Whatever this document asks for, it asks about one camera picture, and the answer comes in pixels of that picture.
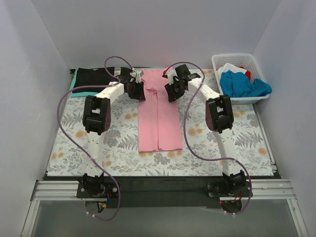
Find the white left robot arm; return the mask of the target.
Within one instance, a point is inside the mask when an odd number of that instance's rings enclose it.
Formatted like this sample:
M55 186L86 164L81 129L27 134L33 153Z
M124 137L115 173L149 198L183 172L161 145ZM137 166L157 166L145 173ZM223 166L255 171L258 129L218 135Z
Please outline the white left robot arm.
M144 83L141 81L142 71L134 71L122 67L118 78L120 83L111 82L106 88L95 96L87 96L85 99L82 123L87 133L87 152L92 160L87 163L84 177L102 178L104 171L102 166L102 143L105 132L111 125L111 104L123 94L138 101L145 101Z

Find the pink t shirt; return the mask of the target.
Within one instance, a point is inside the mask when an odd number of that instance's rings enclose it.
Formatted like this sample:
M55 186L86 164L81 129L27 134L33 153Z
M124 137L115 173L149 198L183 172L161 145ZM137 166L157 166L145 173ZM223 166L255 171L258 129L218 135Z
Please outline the pink t shirt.
M182 132L177 102L169 102L163 69L143 69L145 101L138 103L138 148L140 152L182 150Z

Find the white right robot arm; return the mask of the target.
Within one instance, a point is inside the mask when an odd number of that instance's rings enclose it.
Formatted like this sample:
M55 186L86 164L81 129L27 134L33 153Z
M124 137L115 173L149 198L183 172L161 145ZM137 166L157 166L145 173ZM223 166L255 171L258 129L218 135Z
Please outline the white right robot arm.
M202 76L191 73L187 62L179 62L178 67L174 70L168 67L163 71L162 76L168 79L165 89L170 103L181 98L186 91L193 94L186 108L185 116L188 115L194 98L197 97L205 105L205 122L208 129L213 132L221 154L220 158L214 158L211 161L223 162L223 181L215 185L213 191L226 193L229 196L237 195L246 185L247 171L237 160L233 143L234 116L230 97L215 92L205 84L205 73L202 73Z

